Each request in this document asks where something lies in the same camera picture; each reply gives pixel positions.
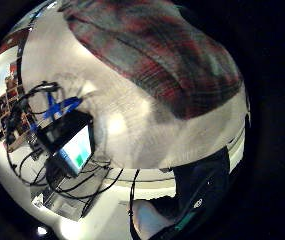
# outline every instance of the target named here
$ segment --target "cable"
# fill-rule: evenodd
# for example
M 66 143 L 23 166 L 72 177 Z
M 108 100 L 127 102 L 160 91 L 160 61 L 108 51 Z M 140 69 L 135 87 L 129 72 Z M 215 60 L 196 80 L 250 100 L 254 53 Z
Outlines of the cable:
M 40 150 L 42 151 L 41 148 L 37 148 L 37 149 L 35 149 L 34 151 L 30 152 L 28 155 L 26 155 L 26 156 L 22 159 L 22 161 L 21 161 L 21 163 L 20 163 L 20 166 L 19 166 L 19 176 L 20 176 L 20 177 L 22 177 L 22 167 L 23 167 L 25 161 L 28 160 L 28 158 L 31 157 L 33 154 L 35 154 L 35 153 L 37 153 L 37 152 L 40 152 Z
M 97 166 L 96 168 L 94 169 L 91 169 L 91 170 L 87 170 L 87 171 L 82 171 L 80 173 L 88 173 L 88 172 L 94 172 L 95 170 L 97 170 L 98 168 L 101 168 L 100 166 Z
M 83 183 L 87 182 L 89 179 L 91 179 L 92 177 L 94 177 L 94 173 L 91 174 L 90 176 L 88 176 L 87 178 L 83 179 L 81 182 L 79 182 L 78 184 L 74 185 L 73 187 L 70 187 L 68 189 L 60 189 L 61 190 L 57 190 L 58 192 L 60 193 L 67 193 L 67 192 L 71 192 L 73 191 L 74 189 L 78 188 L 79 186 L 81 186 Z
M 63 194 L 63 193 L 57 191 L 57 190 L 52 186 L 52 182 L 50 182 L 50 180 L 49 180 L 48 178 L 47 178 L 47 182 L 48 182 L 48 184 L 49 184 L 49 186 L 50 186 L 50 189 L 51 189 L 52 191 L 54 191 L 54 192 L 60 194 L 61 196 L 65 197 L 65 198 L 69 198 L 69 199 L 87 199 L 87 198 L 90 198 L 90 197 L 95 197 L 95 196 L 97 196 L 97 195 L 99 195 L 99 194 L 105 192 L 106 190 L 110 189 L 110 188 L 117 182 L 117 180 L 118 180 L 119 177 L 121 176 L 122 172 L 123 172 L 123 169 L 121 169 L 121 171 L 119 172 L 118 176 L 114 179 L 114 181 L 113 181 L 108 187 L 106 187 L 105 189 L 102 189 L 102 190 L 100 190 L 100 191 L 96 191 L 96 192 L 93 193 L 93 194 L 89 194 L 89 195 L 86 195 L 86 196 L 80 196 L 80 197 L 78 197 L 78 196 L 76 196 L 76 197 L 75 197 L 75 196 L 72 196 L 72 197 L 71 197 L 71 196 L 65 195 L 65 194 Z
M 32 112 L 32 111 L 29 110 L 29 112 L 30 112 L 31 114 L 34 114 L 34 115 L 40 115 L 40 114 L 45 113 L 46 111 L 47 111 L 47 110 L 41 111 L 41 112 Z
M 28 93 L 26 93 L 25 95 L 21 96 L 12 106 L 11 112 L 7 118 L 6 121 L 6 126 L 7 126 L 7 132 L 6 132 L 6 137 L 5 137 L 5 141 L 6 141 L 6 157 L 9 163 L 9 166 L 11 168 L 11 170 L 14 172 L 14 174 L 26 185 L 29 186 L 46 186 L 46 184 L 37 184 L 37 183 L 32 183 L 29 182 L 25 179 L 23 179 L 20 174 L 18 174 L 16 172 L 16 164 L 12 163 L 12 160 L 10 158 L 10 154 L 9 154 L 9 137 L 11 135 L 11 133 L 14 131 L 14 129 L 16 128 L 17 123 L 20 121 L 21 118 L 21 114 L 22 114 L 22 110 L 24 110 L 27 106 L 27 101 L 25 101 L 26 99 L 28 99 L 29 97 L 33 96 L 35 93 L 37 92 L 54 92 L 57 91 L 59 85 L 56 82 L 53 83 L 45 83 L 43 82 L 42 84 L 36 85 L 35 87 L 33 87 Z
M 128 211 L 128 214 L 130 216 L 130 233 L 133 239 L 140 239 L 138 236 L 137 232 L 135 231 L 134 224 L 133 224 L 133 200 L 134 200 L 134 192 L 135 192 L 135 181 L 136 178 L 138 177 L 140 172 L 140 169 L 137 169 L 133 178 L 132 186 L 131 186 L 131 191 L 130 191 L 130 209 Z
M 38 172 L 38 174 L 36 175 L 35 179 L 33 180 L 33 183 L 36 183 L 41 172 L 43 171 L 43 169 L 45 168 L 45 165 L 43 165 L 43 167 L 40 169 L 40 171 Z M 45 179 L 45 174 L 43 175 L 43 177 L 38 181 L 38 182 L 42 182 Z

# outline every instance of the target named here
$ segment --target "electronic device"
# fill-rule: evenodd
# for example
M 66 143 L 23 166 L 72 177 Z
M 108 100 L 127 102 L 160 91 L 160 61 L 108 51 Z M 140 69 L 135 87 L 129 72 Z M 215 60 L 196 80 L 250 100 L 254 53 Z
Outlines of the electronic device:
M 48 160 L 72 177 L 80 174 L 95 149 L 93 118 L 77 110 L 37 129 L 35 134 L 49 153 Z

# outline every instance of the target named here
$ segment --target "plaid shirt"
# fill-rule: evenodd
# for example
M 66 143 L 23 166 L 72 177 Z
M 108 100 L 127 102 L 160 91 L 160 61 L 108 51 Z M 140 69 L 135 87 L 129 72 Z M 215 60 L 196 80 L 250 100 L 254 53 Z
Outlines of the plaid shirt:
M 240 89 L 227 50 L 168 0 L 63 0 L 59 11 L 92 54 L 178 118 L 205 114 Z

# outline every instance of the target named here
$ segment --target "computer screen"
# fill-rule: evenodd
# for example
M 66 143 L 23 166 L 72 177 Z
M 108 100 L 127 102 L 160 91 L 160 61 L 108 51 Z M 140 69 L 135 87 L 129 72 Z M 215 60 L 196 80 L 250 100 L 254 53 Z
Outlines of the computer screen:
M 79 174 L 92 154 L 88 126 L 82 128 L 60 150 L 59 154 L 71 167 L 74 173 Z

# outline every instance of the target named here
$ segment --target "logo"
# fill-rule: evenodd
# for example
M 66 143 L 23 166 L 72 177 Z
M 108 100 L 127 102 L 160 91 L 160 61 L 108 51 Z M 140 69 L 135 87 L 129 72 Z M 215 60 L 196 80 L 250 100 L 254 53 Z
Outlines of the logo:
M 200 198 L 196 203 L 194 204 L 193 208 L 198 208 L 202 205 L 202 198 Z

